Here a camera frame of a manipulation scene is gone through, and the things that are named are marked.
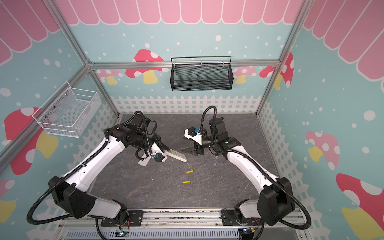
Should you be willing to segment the clear handle screwdriver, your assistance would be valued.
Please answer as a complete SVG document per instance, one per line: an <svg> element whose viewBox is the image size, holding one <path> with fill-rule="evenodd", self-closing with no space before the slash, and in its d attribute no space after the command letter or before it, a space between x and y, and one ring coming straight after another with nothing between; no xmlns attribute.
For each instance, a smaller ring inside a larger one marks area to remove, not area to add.
<svg viewBox="0 0 384 240"><path fill-rule="evenodd" d="M214 157L214 163L213 163L213 166L214 166L214 167L217 166L218 158L219 158L219 156L215 156L215 157Z"/></svg>

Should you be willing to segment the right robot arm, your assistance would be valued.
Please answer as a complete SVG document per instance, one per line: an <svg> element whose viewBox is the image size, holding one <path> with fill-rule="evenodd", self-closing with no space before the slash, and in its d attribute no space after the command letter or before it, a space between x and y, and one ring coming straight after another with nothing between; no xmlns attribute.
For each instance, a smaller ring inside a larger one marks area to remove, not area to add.
<svg viewBox="0 0 384 240"><path fill-rule="evenodd" d="M211 135L203 136L202 131L190 127L185 130L184 138L194 142L189 151L195 156L203 155L204 150L219 153L230 163L234 164L254 185L259 198L257 200L243 200L235 205L235 218L239 224L249 219L261 219L273 226L295 210L295 203L287 193L292 193L292 186L286 178L278 178L267 171L253 159L242 144L230 137L223 118L209 121Z"/></svg>

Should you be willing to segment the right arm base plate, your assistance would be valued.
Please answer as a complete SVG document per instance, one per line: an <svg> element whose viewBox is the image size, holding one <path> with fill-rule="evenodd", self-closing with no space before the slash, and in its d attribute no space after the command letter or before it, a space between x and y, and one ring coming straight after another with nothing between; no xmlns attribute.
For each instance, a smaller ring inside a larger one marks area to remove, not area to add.
<svg viewBox="0 0 384 240"><path fill-rule="evenodd" d="M246 218L239 210L222 209L220 211L223 226L258 226L262 223L260 218Z"/></svg>

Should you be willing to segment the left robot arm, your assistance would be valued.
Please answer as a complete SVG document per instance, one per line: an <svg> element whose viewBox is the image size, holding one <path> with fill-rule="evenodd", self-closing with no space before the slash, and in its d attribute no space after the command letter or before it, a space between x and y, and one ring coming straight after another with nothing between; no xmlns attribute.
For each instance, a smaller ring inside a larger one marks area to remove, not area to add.
<svg viewBox="0 0 384 240"><path fill-rule="evenodd" d="M124 204L95 197L88 190L109 162L128 147L144 151L140 161L151 158L157 162L165 160L169 147L162 143L157 133L149 134L150 122L142 113L137 113L130 122L105 129L103 142L86 159L63 177L53 177L49 181L55 204L76 219L100 217L110 219L116 225L127 222L130 217Z"/></svg>

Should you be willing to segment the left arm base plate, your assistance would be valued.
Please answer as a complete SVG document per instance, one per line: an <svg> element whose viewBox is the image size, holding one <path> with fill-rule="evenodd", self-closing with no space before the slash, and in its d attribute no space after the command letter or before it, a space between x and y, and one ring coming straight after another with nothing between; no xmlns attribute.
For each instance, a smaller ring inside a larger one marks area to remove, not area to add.
<svg viewBox="0 0 384 240"><path fill-rule="evenodd" d="M144 218L144 211L128 210L123 222L115 219L103 218L101 221L102 227L140 227Z"/></svg>

